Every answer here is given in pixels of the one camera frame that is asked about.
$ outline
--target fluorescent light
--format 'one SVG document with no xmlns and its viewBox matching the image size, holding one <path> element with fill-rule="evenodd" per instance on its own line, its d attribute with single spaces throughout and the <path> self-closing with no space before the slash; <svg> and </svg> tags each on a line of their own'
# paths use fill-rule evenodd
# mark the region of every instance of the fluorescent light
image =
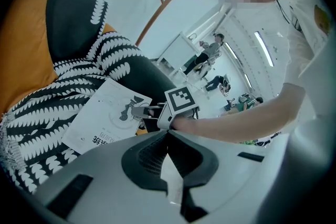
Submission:
<svg viewBox="0 0 336 224">
<path fill-rule="evenodd" d="M 252 86 L 251 86 L 251 83 L 250 83 L 250 81 L 249 81 L 249 79 L 248 79 L 247 75 L 246 75 L 246 74 L 244 74 L 244 76 L 245 76 L 245 79 L 247 80 L 247 83 L 248 83 L 248 85 L 250 86 L 250 88 L 252 88 Z"/>
<path fill-rule="evenodd" d="M 255 34 L 256 38 L 258 39 L 258 41 L 259 41 L 259 43 L 260 43 L 260 45 L 261 45 L 261 47 L 262 47 L 262 49 L 263 49 L 263 51 L 264 51 L 264 53 L 266 55 L 266 58 L 267 58 L 267 61 L 268 61 L 269 65 L 273 67 L 274 64 L 273 64 L 271 55 L 269 54 L 269 52 L 267 50 L 267 47 L 266 47 L 266 45 L 265 45 L 265 43 L 264 43 L 264 41 L 263 41 L 260 33 L 258 31 L 256 31 L 256 32 L 254 32 L 254 34 Z"/>
<path fill-rule="evenodd" d="M 213 16 L 211 16 L 208 20 L 206 20 L 204 23 L 202 23 L 200 26 L 198 26 L 194 31 L 191 32 L 191 34 L 196 33 L 198 30 L 200 30 L 204 25 L 207 24 L 208 21 L 210 21 L 213 17 L 215 17 L 219 12 L 216 12 Z"/>
<path fill-rule="evenodd" d="M 237 56 L 235 55 L 235 53 L 233 52 L 233 50 L 231 49 L 230 45 L 227 42 L 225 42 L 225 45 L 228 48 L 228 50 L 232 53 L 233 57 L 235 57 L 236 59 L 238 59 Z"/>
</svg>

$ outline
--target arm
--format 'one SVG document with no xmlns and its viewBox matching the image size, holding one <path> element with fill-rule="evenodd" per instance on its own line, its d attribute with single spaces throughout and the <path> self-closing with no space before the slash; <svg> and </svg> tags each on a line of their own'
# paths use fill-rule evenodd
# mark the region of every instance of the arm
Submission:
<svg viewBox="0 0 336 224">
<path fill-rule="evenodd" d="M 229 78 L 227 77 L 227 74 L 225 74 L 223 77 L 224 77 L 224 80 L 226 80 L 227 82 L 229 82 Z"/>
<path fill-rule="evenodd" d="M 226 94 L 226 87 L 224 87 L 222 84 L 219 85 L 219 90 L 222 93 L 222 95 L 225 96 Z"/>
<path fill-rule="evenodd" d="M 209 46 L 210 49 L 213 49 L 214 47 L 215 48 L 219 47 L 219 44 L 215 42 L 215 43 L 211 43 Z"/>
<path fill-rule="evenodd" d="M 207 42 L 204 42 L 204 41 L 200 41 L 200 46 L 204 49 L 208 48 L 209 47 L 209 44 Z"/>
<path fill-rule="evenodd" d="M 255 108 L 214 119 L 177 118 L 173 127 L 185 133 L 228 142 L 255 140 L 274 134 L 295 120 L 304 97 L 302 87 L 285 83 L 276 98 Z"/>
</svg>

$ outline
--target shirt logo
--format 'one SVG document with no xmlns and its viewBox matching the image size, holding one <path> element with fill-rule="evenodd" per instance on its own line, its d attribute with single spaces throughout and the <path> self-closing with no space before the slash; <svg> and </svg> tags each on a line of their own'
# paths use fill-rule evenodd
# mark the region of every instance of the shirt logo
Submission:
<svg viewBox="0 0 336 224">
<path fill-rule="evenodd" d="M 317 27 L 327 35 L 331 28 L 330 18 L 318 5 L 314 7 L 314 19 Z"/>
</svg>

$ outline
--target white shirt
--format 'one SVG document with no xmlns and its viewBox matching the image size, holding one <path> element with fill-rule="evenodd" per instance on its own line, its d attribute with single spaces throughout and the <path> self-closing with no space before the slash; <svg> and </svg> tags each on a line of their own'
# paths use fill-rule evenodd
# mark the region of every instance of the white shirt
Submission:
<svg viewBox="0 0 336 224">
<path fill-rule="evenodd" d="M 329 9 L 323 0 L 289 0 L 289 2 L 308 44 L 316 55 L 326 44 L 328 35 L 330 35 L 330 32 L 327 35 L 318 27 L 319 17 L 322 14 L 324 18 L 326 18 L 325 15 L 327 14 L 327 18 L 331 22 L 332 16 Z"/>
</svg>

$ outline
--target green object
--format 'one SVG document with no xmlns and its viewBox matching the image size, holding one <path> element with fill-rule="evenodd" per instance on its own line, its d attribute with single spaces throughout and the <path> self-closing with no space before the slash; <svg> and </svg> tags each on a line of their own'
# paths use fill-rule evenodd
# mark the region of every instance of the green object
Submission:
<svg viewBox="0 0 336 224">
<path fill-rule="evenodd" d="M 185 67 L 188 67 L 193 61 L 195 61 L 195 59 L 197 58 L 196 55 L 194 55 L 192 58 L 190 58 L 190 60 L 188 62 L 186 62 L 184 64 Z"/>
<path fill-rule="evenodd" d="M 243 145 L 253 145 L 253 146 L 256 146 L 258 140 L 249 140 L 249 141 L 244 141 L 244 142 L 241 142 L 240 144 L 243 144 Z"/>
<path fill-rule="evenodd" d="M 239 112 L 244 110 L 244 104 L 247 103 L 247 108 L 250 109 L 254 107 L 256 100 L 255 99 L 247 99 L 244 103 L 238 103 L 236 104 L 235 108 L 238 109 Z"/>
</svg>

